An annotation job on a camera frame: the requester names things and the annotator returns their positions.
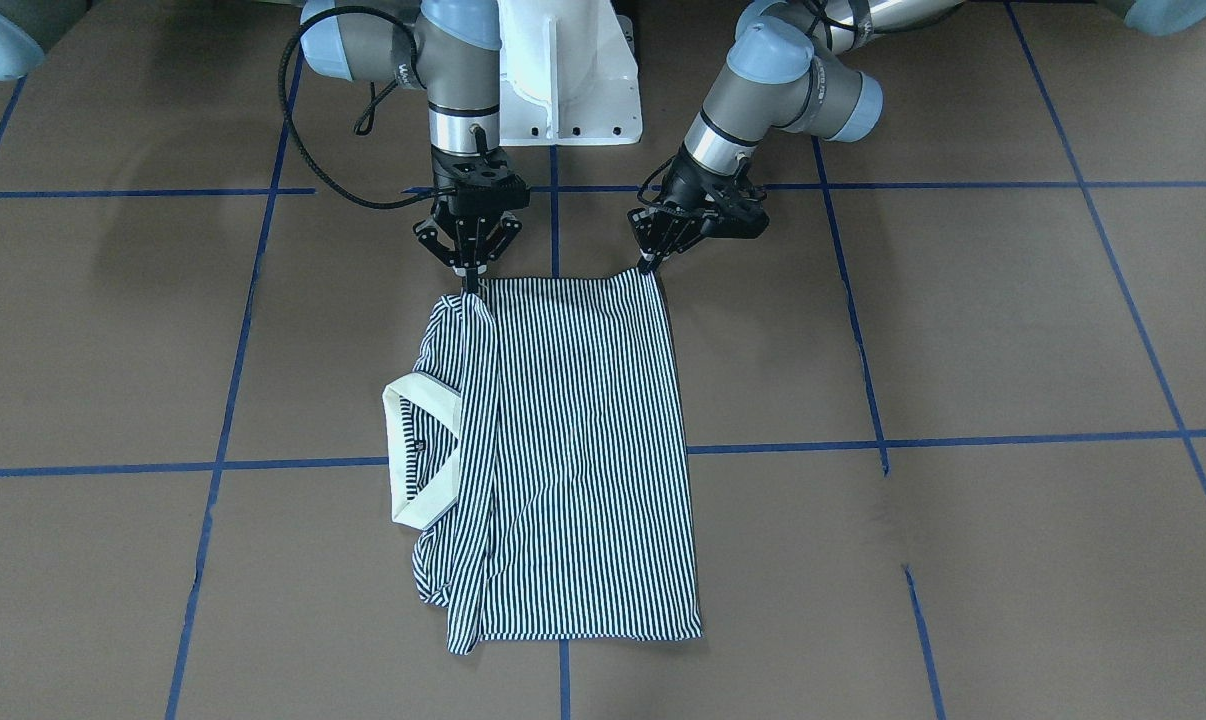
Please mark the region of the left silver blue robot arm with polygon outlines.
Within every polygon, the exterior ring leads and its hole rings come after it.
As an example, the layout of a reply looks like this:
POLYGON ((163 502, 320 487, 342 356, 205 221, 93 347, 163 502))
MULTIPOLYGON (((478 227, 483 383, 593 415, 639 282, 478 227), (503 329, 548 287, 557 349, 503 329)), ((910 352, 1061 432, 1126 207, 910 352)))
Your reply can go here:
POLYGON ((768 131, 853 144, 885 109, 868 74, 841 55, 876 39, 920 33, 955 17, 960 1, 754 1, 677 154, 636 187, 626 215, 638 246, 636 273, 707 238, 754 240, 766 232, 767 192, 750 181, 768 131))

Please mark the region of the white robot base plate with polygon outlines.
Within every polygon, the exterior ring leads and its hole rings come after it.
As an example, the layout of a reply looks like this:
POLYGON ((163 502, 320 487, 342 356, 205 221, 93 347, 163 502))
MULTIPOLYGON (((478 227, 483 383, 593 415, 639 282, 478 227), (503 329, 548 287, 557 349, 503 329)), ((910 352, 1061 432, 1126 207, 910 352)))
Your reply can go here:
POLYGON ((634 49, 609 1, 500 1, 504 146, 638 144, 634 49))

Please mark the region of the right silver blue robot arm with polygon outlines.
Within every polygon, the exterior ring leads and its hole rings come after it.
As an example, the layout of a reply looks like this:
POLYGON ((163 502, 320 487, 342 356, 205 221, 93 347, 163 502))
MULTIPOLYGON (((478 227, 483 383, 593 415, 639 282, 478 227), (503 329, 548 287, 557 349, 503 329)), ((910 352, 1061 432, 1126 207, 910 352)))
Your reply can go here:
POLYGON ((305 1, 283 45, 277 96, 283 131, 320 182, 361 207, 392 211, 429 201, 414 227, 425 250, 453 270, 466 293, 521 232, 529 187, 510 165, 500 131, 499 8, 494 1, 305 1), (374 201, 347 191, 311 156, 295 127, 289 81, 308 65, 321 76, 369 84, 356 122, 370 131, 376 109, 399 88, 423 90, 431 176, 426 191, 374 201))

